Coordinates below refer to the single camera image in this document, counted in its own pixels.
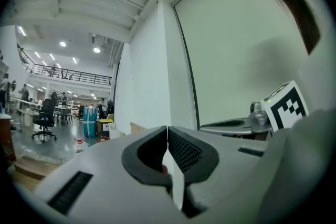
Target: floor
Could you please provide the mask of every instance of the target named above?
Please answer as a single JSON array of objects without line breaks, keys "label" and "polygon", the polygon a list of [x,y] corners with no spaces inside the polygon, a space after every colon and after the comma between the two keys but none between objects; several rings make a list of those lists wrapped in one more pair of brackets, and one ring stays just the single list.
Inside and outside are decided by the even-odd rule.
[{"label": "floor", "polygon": [[[39,131],[39,126],[34,126],[35,131]],[[77,151],[76,142],[73,140],[84,137],[84,127],[82,121],[77,119],[69,124],[55,124],[49,129],[57,136],[57,140],[46,136],[45,143],[37,136],[32,139],[31,127],[24,127],[22,131],[12,131],[12,140],[16,158],[28,156],[33,159],[49,163],[62,164],[71,160]],[[88,146],[93,146],[101,137],[87,138]]]}]

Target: blue suitcase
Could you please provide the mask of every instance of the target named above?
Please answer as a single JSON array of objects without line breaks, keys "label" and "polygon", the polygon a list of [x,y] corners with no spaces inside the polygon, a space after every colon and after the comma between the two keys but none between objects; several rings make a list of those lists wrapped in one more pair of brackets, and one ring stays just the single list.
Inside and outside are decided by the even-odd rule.
[{"label": "blue suitcase", "polygon": [[97,108],[84,108],[83,110],[83,127],[85,137],[97,136]]}]

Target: fluorescent light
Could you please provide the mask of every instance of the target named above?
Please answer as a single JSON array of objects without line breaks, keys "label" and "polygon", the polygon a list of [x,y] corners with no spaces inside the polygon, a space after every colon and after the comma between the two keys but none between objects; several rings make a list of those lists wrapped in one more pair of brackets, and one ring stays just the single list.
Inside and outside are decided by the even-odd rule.
[{"label": "fluorescent light", "polygon": [[23,31],[23,29],[22,29],[22,27],[21,27],[21,26],[19,26],[19,30],[20,30],[21,34],[22,34],[24,37],[26,37],[26,36],[27,36],[27,35],[26,35],[26,33]]}]

